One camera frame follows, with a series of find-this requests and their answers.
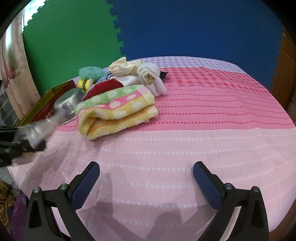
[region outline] metal bolt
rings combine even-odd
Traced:
[[[227,190],[231,190],[233,188],[233,185],[231,183],[225,183],[225,188]]]
[[[40,187],[35,187],[34,189],[33,189],[33,192],[34,193],[37,193],[37,192],[39,192],[40,191]]]
[[[65,190],[65,189],[67,189],[67,187],[68,187],[68,184],[63,183],[63,184],[60,185],[59,188],[60,188],[61,190]]]
[[[254,186],[254,187],[253,187],[253,190],[254,190],[255,192],[259,192],[259,191],[260,191],[259,187],[257,187],[257,186]]]

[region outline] blue gripper pad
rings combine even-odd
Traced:
[[[222,205],[221,194],[208,177],[209,174],[212,174],[209,172],[209,170],[207,170],[209,172],[207,175],[199,163],[200,162],[196,162],[193,166],[193,176],[210,206],[216,210],[219,210]]]
[[[73,181],[70,183],[71,191],[71,184],[75,185],[75,181],[79,181],[77,188],[73,190],[71,195],[71,207],[73,210],[77,210],[82,208],[86,198],[88,197],[89,193],[91,192],[94,184],[96,183],[97,179],[100,175],[100,166],[98,163],[92,161],[87,168],[82,172],[82,174],[77,175]]]

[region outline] metal bowl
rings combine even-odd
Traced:
[[[58,123],[60,126],[65,125],[76,119],[74,108],[81,102],[84,95],[85,93],[82,91],[82,89],[74,88],[67,91],[56,100],[56,102],[54,103],[54,111],[57,112],[61,109],[66,110],[64,118],[61,119]]]

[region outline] fluffy teal object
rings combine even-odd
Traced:
[[[92,79],[94,82],[97,82],[104,74],[101,68],[95,66],[88,66],[79,70],[79,77],[82,80]]]

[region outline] red fabric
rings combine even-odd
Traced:
[[[99,95],[105,93],[106,91],[118,89],[121,87],[124,87],[123,84],[118,82],[116,79],[110,79],[107,81],[97,83],[92,87],[90,92],[87,93],[83,101],[88,100],[95,95]]]

